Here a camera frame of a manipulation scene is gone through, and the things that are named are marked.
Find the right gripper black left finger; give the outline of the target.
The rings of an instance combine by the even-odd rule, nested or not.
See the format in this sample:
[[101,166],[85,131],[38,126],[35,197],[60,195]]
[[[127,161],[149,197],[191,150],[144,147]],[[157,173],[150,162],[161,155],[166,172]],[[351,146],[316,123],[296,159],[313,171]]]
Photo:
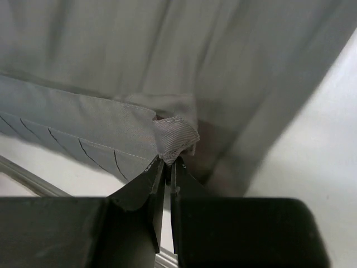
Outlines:
[[164,162],[108,197],[1,199],[2,267],[154,267]]

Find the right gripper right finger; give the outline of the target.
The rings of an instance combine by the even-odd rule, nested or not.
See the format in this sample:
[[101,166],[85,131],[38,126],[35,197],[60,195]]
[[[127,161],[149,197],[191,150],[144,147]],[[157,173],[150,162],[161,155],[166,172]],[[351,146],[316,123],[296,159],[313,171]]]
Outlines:
[[171,168],[171,225],[179,267],[330,266],[304,202],[212,195],[182,158]]

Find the grey pleated skirt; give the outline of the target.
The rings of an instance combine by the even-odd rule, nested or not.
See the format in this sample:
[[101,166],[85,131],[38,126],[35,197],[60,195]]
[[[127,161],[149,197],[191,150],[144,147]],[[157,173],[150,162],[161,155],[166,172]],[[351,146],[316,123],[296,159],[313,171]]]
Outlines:
[[355,1],[2,1],[1,132],[242,195],[355,29]]

